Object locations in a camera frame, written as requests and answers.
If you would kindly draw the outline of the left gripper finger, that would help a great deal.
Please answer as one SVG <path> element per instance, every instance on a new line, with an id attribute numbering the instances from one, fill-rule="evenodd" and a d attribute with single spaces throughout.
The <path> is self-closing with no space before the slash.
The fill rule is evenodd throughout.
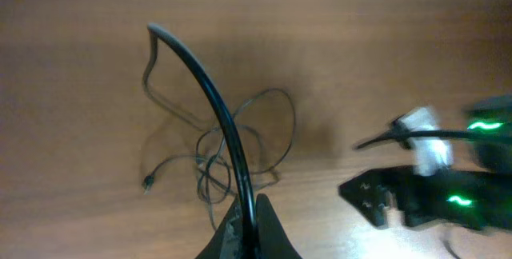
<path id="1" fill-rule="evenodd" d="M 197 259 L 301 259 L 264 193 L 256 197 L 254 215 L 255 234 L 248 238 L 239 200 L 234 199 Z"/>

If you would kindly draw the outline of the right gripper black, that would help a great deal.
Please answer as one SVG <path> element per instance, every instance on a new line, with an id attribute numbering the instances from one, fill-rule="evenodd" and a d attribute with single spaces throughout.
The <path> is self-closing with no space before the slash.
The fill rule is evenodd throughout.
<path id="1" fill-rule="evenodd" d="M 338 187 L 339 196 L 370 224 L 383 227 L 394 196 L 407 227 L 436 220 L 468 229 L 511 228 L 511 96 L 499 95 L 467 106 L 464 130 L 395 131 L 389 129 L 356 145 L 372 145 L 412 137 L 439 137 L 453 149 L 454 164 L 435 175 L 414 173 L 413 165 L 369 169 Z"/>

